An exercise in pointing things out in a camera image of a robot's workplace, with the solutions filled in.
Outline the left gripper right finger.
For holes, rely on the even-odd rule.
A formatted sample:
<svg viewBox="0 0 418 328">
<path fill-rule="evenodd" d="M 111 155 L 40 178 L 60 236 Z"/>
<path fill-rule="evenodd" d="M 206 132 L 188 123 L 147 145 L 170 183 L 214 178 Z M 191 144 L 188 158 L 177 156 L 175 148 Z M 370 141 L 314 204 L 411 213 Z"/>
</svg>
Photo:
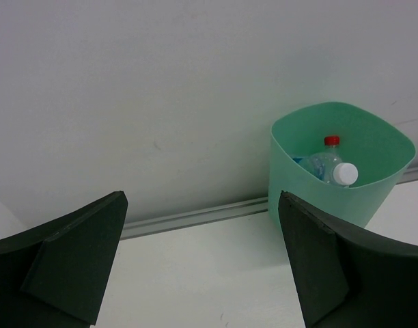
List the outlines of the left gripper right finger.
<svg viewBox="0 0 418 328">
<path fill-rule="evenodd" d="M 418 246 L 283 192 L 279 220 L 306 327 L 418 327 Z"/>
</svg>

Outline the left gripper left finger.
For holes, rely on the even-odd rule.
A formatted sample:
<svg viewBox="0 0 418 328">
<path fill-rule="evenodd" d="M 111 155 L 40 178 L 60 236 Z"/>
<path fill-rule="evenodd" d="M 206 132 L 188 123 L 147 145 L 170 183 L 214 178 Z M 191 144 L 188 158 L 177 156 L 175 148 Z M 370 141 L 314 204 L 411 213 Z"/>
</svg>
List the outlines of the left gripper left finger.
<svg viewBox="0 0 418 328">
<path fill-rule="evenodd" d="M 0 327 L 95 325 L 127 209 L 114 191 L 0 239 Z"/>
</svg>

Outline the Aquafina bottle white cap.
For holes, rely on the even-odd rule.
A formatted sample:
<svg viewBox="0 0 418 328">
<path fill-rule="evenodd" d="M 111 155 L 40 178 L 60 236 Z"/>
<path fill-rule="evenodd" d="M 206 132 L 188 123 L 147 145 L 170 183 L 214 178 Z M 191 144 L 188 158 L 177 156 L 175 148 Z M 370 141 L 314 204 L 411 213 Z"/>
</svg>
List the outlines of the Aquafina bottle white cap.
<svg viewBox="0 0 418 328">
<path fill-rule="evenodd" d="M 357 167 L 344 162 L 337 154 L 320 152 L 313 154 L 300 162 L 302 168 L 315 176 L 318 180 L 338 187 L 349 187 L 359 177 Z"/>
</svg>

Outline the large red-cap cola bottle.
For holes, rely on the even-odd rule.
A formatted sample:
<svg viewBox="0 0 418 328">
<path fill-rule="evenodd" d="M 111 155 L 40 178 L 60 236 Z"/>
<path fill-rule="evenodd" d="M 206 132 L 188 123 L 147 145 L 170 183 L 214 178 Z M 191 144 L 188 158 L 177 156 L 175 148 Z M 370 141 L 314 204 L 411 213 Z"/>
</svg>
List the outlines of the large red-cap cola bottle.
<svg viewBox="0 0 418 328">
<path fill-rule="evenodd" d="M 340 138 L 338 135 L 329 135 L 324 138 L 325 151 L 335 156 L 339 155 Z"/>
</svg>

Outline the clear Pocari bottle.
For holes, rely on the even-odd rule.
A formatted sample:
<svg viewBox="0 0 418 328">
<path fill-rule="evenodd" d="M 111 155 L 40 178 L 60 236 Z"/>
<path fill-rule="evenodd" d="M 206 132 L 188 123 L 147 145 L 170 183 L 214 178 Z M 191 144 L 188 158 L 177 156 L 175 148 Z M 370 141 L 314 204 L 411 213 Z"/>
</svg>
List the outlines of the clear Pocari bottle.
<svg viewBox="0 0 418 328">
<path fill-rule="evenodd" d="M 292 158 L 292 160 L 300 165 L 305 170 L 310 170 L 310 164 L 309 164 L 309 157 L 308 156 L 295 156 Z"/>
</svg>

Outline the green plastic bin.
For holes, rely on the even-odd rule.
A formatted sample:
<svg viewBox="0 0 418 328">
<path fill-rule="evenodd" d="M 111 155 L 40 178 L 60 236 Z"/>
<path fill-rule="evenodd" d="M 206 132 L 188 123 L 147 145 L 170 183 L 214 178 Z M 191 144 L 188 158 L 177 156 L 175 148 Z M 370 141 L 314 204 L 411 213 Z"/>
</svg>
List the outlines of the green plastic bin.
<svg viewBox="0 0 418 328">
<path fill-rule="evenodd" d="M 340 138 L 340 157 L 359 178 L 349 188 L 326 184 L 294 162 Z M 344 102 L 324 102 L 277 120 L 270 131 L 268 213 L 279 225 L 279 198 L 287 191 L 316 208 L 364 228 L 416 156 L 413 142 L 380 117 Z"/>
</svg>

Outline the aluminium rail left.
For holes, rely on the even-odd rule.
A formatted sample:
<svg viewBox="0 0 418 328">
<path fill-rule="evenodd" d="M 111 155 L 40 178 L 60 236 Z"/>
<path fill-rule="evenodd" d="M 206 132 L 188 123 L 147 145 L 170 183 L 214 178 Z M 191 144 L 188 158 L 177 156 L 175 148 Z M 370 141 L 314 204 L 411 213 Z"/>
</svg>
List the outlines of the aluminium rail left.
<svg viewBox="0 0 418 328">
<path fill-rule="evenodd" d="M 178 215 L 144 219 L 141 221 L 125 223 L 120 239 L 123 241 L 126 239 L 190 228 L 208 223 L 258 215 L 266 213 L 268 209 L 268 199 L 266 197 L 261 197 L 245 202 L 216 206 Z"/>
</svg>

